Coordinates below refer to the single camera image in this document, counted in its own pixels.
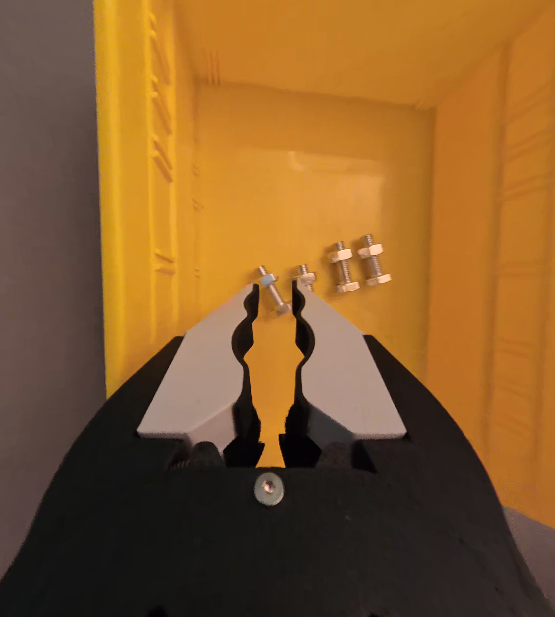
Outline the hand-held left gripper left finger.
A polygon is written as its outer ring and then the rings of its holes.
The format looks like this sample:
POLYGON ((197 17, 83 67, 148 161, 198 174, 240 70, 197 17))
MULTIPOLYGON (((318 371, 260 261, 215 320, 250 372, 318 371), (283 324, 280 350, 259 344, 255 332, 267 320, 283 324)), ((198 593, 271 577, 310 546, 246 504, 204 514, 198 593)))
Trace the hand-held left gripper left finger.
POLYGON ((253 346, 259 285, 249 284, 183 336, 137 433, 212 443, 229 467, 258 465, 264 450, 246 354, 253 346))

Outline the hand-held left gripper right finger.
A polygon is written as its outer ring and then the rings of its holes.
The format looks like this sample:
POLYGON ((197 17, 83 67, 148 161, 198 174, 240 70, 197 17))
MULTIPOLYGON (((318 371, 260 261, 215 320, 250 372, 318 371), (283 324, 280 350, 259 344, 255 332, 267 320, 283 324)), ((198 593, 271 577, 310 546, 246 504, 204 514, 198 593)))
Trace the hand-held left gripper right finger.
POLYGON ((364 333, 301 280, 291 284, 293 404, 279 436, 286 468, 373 468, 367 442, 394 441, 405 424, 364 333))

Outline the silver hex bolt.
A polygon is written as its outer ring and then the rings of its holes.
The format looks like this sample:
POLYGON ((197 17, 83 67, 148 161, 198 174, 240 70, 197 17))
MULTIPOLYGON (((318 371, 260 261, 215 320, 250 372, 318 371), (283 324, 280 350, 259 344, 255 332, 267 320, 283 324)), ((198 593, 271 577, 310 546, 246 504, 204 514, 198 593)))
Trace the silver hex bolt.
POLYGON ((307 264, 298 264, 293 271, 294 282, 298 282, 303 285, 310 292, 315 292, 315 284, 317 282, 317 275, 310 270, 307 264))
POLYGON ((335 282, 334 282, 335 292, 337 294, 349 294, 351 292, 358 291, 360 289, 360 284, 358 281, 354 280, 351 274, 350 261, 353 257, 349 259, 348 261, 338 262, 336 264, 330 263, 329 258, 328 258, 329 254, 339 249, 349 249, 349 248, 346 247, 343 241, 338 241, 334 243, 331 250, 328 251, 327 259, 328 259, 328 263, 332 267, 333 272, 335 274, 335 282))
MULTIPOLYGON (((361 238, 361 247, 380 244, 375 241, 372 234, 365 235, 361 238)), ((380 286, 392 281, 391 274, 384 273, 380 263, 380 255, 369 259, 361 259, 365 263, 366 268, 366 285, 369 287, 380 286)))
POLYGON ((284 300, 281 291, 278 289, 278 282, 279 280, 270 288, 264 288, 259 284, 259 280, 260 277, 262 277, 262 275, 266 274, 266 273, 273 273, 271 271, 269 271, 269 269, 264 266, 264 265, 259 265, 258 268, 258 285, 260 287, 260 289, 262 291, 264 291, 264 293, 267 295, 267 297, 270 298, 270 301, 272 303, 272 309, 273 312, 278 315, 278 316, 282 316, 282 315, 286 315, 288 313, 291 313, 291 304, 289 302, 287 302, 286 300, 284 300))

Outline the yellow plastic bin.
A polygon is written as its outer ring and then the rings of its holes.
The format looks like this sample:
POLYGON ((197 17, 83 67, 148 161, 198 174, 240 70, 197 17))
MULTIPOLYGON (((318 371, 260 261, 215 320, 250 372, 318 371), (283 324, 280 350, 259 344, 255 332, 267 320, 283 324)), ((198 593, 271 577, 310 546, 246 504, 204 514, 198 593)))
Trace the yellow plastic bin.
POLYGON ((94 1, 106 395, 258 266, 555 529, 555 1, 94 1), (366 285, 361 238, 392 281, 366 285), (327 254, 350 248, 360 289, 327 254))

